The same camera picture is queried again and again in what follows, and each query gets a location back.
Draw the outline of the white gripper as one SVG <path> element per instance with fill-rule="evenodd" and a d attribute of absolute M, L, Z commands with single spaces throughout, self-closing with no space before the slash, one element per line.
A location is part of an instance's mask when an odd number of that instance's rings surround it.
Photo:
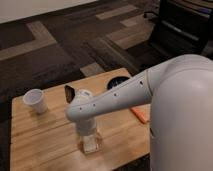
<path fill-rule="evenodd" d="M 83 120 L 76 123 L 76 130 L 79 134 L 79 149 L 81 151 L 85 151 L 85 141 L 84 136 L 88 136 L 93 134 L 96 131 L 97 124 L 94 118 Z M 96 144 L 97 148 L 101 147 L 102 144 L 102 137 L 99 132 L 96 132 Z"/>

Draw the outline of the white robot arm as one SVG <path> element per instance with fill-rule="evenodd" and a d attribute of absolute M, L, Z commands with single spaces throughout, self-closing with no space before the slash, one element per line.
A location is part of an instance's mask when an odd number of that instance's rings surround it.
<path fill-rule="evenodd" d="M 144 104 L 151 171 L 213 171 L 213 60 L 180 55 L 98 96 L 80 91 L 66 115 L 84 133 L 98 115 Z"/>

